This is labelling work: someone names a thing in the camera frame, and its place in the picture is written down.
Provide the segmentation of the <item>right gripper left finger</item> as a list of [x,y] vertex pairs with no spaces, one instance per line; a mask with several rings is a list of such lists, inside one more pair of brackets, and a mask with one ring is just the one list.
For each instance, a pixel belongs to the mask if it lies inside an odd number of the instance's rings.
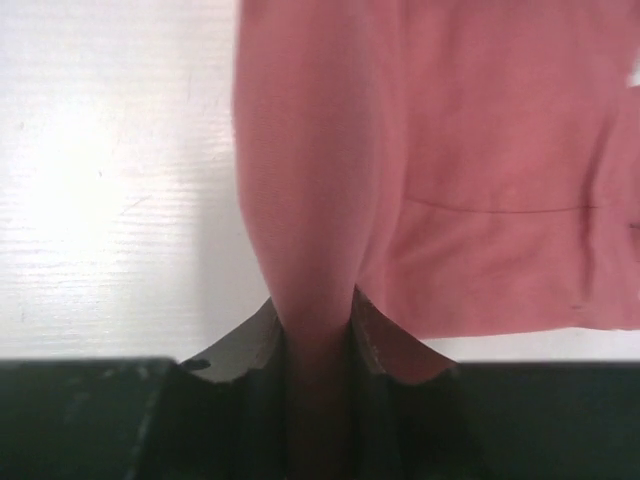
[[281,479],[283,332],[271,303],[194,357],[5,360],[5,479]]

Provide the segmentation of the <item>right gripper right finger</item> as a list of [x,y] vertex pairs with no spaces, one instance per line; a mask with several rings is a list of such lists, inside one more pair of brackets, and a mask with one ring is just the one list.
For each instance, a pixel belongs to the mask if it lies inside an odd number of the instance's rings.
[[358,478],[638,477],[637,362],[456,362],[360,292],[350,331]]

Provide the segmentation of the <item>pink t shirt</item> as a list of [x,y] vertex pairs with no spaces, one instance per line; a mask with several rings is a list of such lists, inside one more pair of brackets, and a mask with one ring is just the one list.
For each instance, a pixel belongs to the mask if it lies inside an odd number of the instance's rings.
[[639,326],[635,1],[244,1],[240,205],[291,479],[352,475],[362,293],[421,340]]

